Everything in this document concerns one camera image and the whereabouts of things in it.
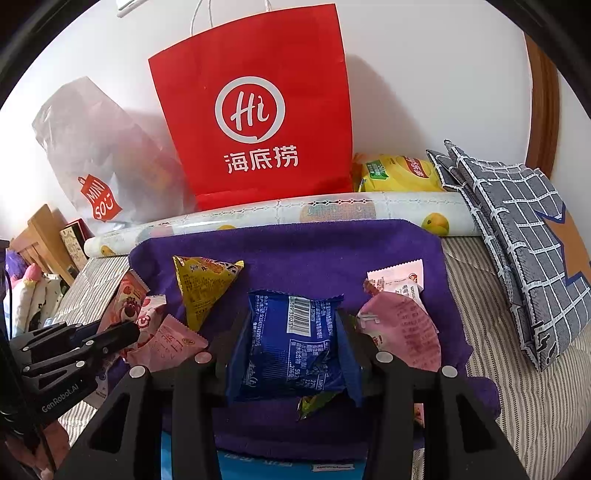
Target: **green label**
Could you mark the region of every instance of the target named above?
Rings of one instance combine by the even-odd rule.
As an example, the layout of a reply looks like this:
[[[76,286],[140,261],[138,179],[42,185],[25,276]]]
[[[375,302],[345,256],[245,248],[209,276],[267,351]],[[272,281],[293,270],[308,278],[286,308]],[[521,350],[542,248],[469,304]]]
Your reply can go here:
[[[388,175],[386,169],[379,160],[374,160],[365,164],[369,172],[369,178],[372,180],[386,180]]]

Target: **red haidilao bag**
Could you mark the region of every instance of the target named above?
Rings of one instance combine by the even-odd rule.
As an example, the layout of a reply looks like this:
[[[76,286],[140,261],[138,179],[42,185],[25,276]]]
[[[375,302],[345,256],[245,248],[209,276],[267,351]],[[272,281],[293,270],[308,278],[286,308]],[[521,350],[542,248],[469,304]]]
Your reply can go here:
[[[351,112],[335,5],[236,20],[150,58],[200,210],[351,192]]]

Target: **white circle logo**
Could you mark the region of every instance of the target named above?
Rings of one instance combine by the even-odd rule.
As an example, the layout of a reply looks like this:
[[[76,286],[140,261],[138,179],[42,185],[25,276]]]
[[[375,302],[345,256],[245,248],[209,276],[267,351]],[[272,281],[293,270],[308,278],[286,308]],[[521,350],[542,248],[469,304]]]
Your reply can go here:
[[[262,135],[261,137],[248,137],[246,135],[241,135],[239,133],[236,133],[233,129],[231,129],[228,126],[228,124],[226,123],[226,120],[223,117],[222,106],[223,106],[224,100],[226,99],[228,93],[230,93],[232,90],[234,90],[234,88],[240,87],[242,85],[258,85],[259,87],[263,87],[265,90],[267,90],[271,94],[271,96],[273,97],[273,100],[275,100],[275,104],[277,106],[277,114],[275,116],[275,120],[273,121],[273,123],[269,127],[269,130],[267,130],[266,133],[264,135]],[[236,104],[236,113],[233,113],[232,116],[230,117],[230,120],[232,122],[235,122],[236,130],[242,131],[242,115],[246,115],[246,120],[248,122],[248,125],[252,126],[253,111],[254,110],[256,110],[257,121],[266,122],[267,120],[269,120],[269,115],[267,114],[265,116],[265,105],[263,103],[262,98],[260,96],[258,97],[259,103],[255,106],[254,97],[255,97],[255,95],[253,93],[251,93],[246,107],[243,107],[242,101],[244,98],[244,92],[240,91],[240,93],[238,95],[238,102]],[[236,80],[232,80],[230,83],[228,83],[222,89],[222,91],[219,93],[219,95],[217,96],[217,99],[216,99],[217,124],[222,129],[222,132],[224,132],[231,139],[236,140],[237,142],[240,142],[240,143],[253,144],[253,143],[260,143],[260,142],[264,142],[265,140],[269,140],[273,135],[275,135],[277,133],[277,131],[281,127],[281,124],[283,123],[284,118],[285,118],[285,101],[283,100],[283,95],[281,94],[281,92],[279,91],[279,89],[275,85],[273,85],[271,82],[269,82],[269,80],[265,80],[264,78],[261,78],[261,77],[240,77],[240,78],[237,78]]]

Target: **silver bolt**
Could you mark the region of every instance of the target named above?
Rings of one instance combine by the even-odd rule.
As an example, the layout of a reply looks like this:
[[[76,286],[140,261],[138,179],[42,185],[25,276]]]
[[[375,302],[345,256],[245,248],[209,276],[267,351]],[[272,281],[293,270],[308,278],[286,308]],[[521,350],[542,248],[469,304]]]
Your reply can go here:
[[[143,377],[144,373],[146,373],[146,367],[142,365],[136,365],[131,370],[129,370],[129,376],[131,378]]]
[[[212,360],[212,354],[209,352],[199,352],[195,355],[195,361],[198,364],[207,364]]]
[[[446,376],[447,378],[456,378],[457,377],[457,370],[455,367],[451,365],[446,365],[441,369],[441,373]]]
[[[378,352],[375,354],[375,359],[382,364],[388,364],[394,360],[394,355],[390,352]]]

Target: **white wall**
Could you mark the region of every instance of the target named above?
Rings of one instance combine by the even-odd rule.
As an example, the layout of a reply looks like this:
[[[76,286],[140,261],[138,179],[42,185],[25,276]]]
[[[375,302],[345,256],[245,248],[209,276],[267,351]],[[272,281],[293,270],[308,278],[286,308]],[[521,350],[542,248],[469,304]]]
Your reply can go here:
[[[275,8],[316,0],[272,0]],[[424,156],[450,138],[471,155],[524,161],[530,73],[521,31],[485,0],[337,0],[357,151]],[[88,75],[167,149],[172,143],[147,59],[188,35],[197,0],[149,0],[116,17],[100,0],[33,63],[0,111],[0,237],[43,203],[66,219],[62,193],[31,122],[62,84]],[[264,10],[263,0],[213,0],[216,23]],[[206,9],[196,31],[208,27]]]
[[[560,78],[560,132],[551,180],[591,252],[591,119]]]

